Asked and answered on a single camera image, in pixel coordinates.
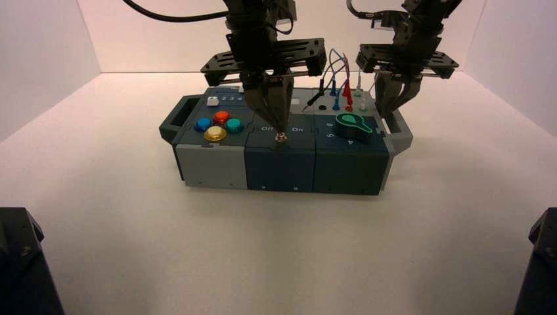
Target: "white table surface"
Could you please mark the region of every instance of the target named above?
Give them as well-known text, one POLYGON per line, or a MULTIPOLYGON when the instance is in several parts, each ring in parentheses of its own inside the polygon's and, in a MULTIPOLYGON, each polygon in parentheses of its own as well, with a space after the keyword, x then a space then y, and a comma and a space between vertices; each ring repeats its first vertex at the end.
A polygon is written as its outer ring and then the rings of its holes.
POLYGON ((67 314, 511 314, 557 139, 456 73, 403 108, 381 196, 187 188, 158 126, 205 88, 102 74, 0 144, 67 314))

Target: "metal bracket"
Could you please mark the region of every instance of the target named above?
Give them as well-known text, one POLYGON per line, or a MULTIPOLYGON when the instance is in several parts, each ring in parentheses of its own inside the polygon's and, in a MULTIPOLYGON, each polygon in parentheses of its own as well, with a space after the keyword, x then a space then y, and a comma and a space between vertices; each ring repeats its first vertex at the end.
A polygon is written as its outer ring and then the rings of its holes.
MULTIPOLYGON (((323 74, 326 64, 325 45, 323 38, 295 39, 277 41, 273 43, 274 56, 268 58, 265 64, 257 65, 257 70, 276 70, 279 68, 293 68, 305 66, 304 75, 317 76, 323 74)), ((201 69, 207 82, 211 86, 223 84, 227 75, 239 74, 244 71, 254 71, 253 65, 237 62, 231 51, 216 54, 201 69)))

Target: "black cable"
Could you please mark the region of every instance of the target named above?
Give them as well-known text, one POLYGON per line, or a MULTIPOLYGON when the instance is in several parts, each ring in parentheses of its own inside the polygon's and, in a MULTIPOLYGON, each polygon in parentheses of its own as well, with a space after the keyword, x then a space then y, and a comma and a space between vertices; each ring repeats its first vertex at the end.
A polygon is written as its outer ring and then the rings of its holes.
MULTIPOLYGON (((270 2, 268 7, 270 7, 273 3, 276 3, 276 2, 270 2)), ((276 32, 279 32, 279 33, 283 34, 283 35, 289 35, 290 33, 292 33, 292 30, 294 29, 294 17, 292 16, 292 13, 290 11, 288 11, 287 8, 283 7, 279 3, 276 3, 276 4, 277 4, 277 6, 280 10, 282 10, 284 13, 286 13, 288 15, 288 19, 290 20, 290 29, 288 31, 282 31, 282 30, 279 30, 276 26, 274 26, 272 24, 267 24, 267 26, 272 28, 276 32)))
POLYGON ((140 7, 138 4, 133 2, 132 0, 122 0, 127 5, 129 5, 132 9, 136 10, 137 12, 155 20, 163 21, 163 22, 171 22, 171 23, 188 23, 188 22, 199 22, 199 21, 206 21, 212 20, 214 18, 224 18, 228 15, 228 11, 222 12, 215 12, 203 15, 195 15, 195 16, 167 16, 158 14, 155 12, 151 12, 140 7))
POLYGON ((357 18, 362 18, 364 20, 372 20, 374 18, 374 13, 371 12, 363 12, 363 11, 358 11, 356 9, 354 9, 354 6, 352 5, 352 0, 346 0, 346 6, 348 7, 348 10, 354 14, 357 18))

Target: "teal button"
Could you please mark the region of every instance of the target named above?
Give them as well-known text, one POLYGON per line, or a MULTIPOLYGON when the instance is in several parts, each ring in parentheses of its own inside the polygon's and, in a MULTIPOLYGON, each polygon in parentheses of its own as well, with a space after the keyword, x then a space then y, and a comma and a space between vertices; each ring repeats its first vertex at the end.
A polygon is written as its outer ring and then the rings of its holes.
POLYGON ((242 126, 242 121, 238 118, 232 118, 227 121, 226 129, 229 133, 239 133, 244 130, 244 126, 242 126))

